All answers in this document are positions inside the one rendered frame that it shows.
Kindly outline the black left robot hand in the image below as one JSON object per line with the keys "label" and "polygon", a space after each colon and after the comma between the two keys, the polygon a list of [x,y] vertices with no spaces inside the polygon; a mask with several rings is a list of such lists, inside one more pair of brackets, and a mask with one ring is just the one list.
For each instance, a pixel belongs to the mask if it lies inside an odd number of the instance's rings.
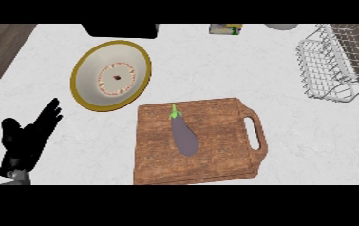
{"label": "black left robot hand", "polygon": [[31,172],[42,157],[46,142],[64,116],[59,100],[53,99],[36,121],[25,126],[13,118],[2,121],[2,144],[6,149],[0,164],[0,176],[8,177],[15,170]]}

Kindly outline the brown wooden cutting board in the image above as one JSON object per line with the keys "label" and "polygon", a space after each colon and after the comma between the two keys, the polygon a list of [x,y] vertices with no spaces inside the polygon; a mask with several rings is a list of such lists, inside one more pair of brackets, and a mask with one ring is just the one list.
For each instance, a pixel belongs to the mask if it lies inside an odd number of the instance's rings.
{"label": "brown wooden cutting board", "polygon": [[[200,140],[186,157],[174,143],[176,109]],[[239,99],[213,99],[138,108],[133,183],[191,184],[247,179],[259,174],[268,153],[262,121]]]}

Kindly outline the gold-rimmed white plate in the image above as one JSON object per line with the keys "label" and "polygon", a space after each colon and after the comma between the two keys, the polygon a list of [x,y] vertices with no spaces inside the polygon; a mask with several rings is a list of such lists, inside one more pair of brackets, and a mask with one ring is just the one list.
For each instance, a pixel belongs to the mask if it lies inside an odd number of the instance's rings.
{"label": "gold-rimmed white plate", "polygon": [[145,49],[124,40],[105,42],[87,51],[73,69],[73,98],[92,111],[114,111],[139,98],[151,75],[152,60]]}

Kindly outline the purple eggplant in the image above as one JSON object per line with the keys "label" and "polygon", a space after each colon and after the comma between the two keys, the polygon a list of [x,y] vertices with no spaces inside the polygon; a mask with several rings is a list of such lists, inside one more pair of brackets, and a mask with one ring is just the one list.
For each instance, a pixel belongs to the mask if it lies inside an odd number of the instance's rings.
{"label": "purple eggplant", "polygon": [[172,131],[174,144],[180,153],[191,157],[200,150],[200,140],[194,131],[189,129],[182,113],[179,112],[177,105],[172,104],[172,113],[170,113],[170,121],[172,121]]}

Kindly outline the small colourful box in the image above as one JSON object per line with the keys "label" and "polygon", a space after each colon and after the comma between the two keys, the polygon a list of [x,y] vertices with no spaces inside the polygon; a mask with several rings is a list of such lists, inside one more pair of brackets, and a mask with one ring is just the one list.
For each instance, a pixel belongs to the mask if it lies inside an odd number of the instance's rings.
{"label": "small colourful box", "polygon": [[208,27],[208,33],[219,35],[238,35],[241,29],[241,24],[211,24]]}

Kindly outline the grey round object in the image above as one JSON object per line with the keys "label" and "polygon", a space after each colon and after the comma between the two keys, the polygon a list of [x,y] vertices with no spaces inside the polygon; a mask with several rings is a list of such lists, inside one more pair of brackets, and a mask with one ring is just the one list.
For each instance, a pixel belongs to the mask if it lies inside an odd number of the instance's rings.
{"label": "grey round object", "polygon": [[299,24],[265,24],[269,28],[287,31],[297,27]]}

